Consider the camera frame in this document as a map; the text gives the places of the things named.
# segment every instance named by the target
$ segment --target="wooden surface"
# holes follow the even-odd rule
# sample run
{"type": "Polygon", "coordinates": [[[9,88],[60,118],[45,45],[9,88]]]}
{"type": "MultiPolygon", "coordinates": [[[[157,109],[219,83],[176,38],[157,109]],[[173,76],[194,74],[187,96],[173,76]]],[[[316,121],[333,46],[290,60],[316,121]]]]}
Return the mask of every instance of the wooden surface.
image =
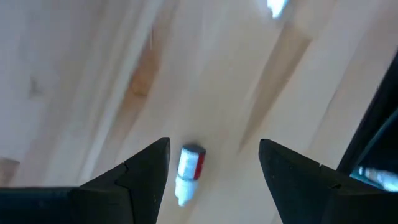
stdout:
{"type": "MultiPolygon", "coordinates": [[[[80,36],[65,45],[93,41],[48,62],[69,68],[86,55],[56,73],[14,185],[80,184],[169,136],[158,223],[280,223],[259,140],[336,167],[396,51],[398,2],[292,1],[281,21],[264,2],[107,1],[87,15],[70,3],[93,31],[73,29],[80,36]],[[208,154],[195,198],[180,208],[178,156],[192,141],[208,154]]],[[[34,98],[46,93],[28,80],[34,98]]]]}

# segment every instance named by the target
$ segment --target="white bottle cap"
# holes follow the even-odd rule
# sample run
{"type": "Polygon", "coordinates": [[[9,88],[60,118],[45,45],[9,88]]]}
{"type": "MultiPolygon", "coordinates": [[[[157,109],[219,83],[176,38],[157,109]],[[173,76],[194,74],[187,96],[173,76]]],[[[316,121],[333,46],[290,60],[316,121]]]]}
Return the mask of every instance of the white bottle cap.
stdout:
{"type": "Polygon", "coordinates": [[[193,198],[198,182],[195,180],[184,180],[179,175],[175,178],[175,196],[178,198],[178,205],[184,206],[193,198]]]}

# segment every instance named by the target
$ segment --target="small bottle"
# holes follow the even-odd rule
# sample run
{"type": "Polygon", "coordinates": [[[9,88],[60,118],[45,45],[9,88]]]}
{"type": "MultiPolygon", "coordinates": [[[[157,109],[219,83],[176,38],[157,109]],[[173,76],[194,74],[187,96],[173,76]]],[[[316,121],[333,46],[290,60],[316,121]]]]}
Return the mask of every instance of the small bottle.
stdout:
{"type": "Polygon", "coordinates": [[[177,177],[175,178],[175,196],[178,205],[184,206],[193,198],[200,177],[206,150],[199,145],[189,144],[182,147],[177,177]]]}

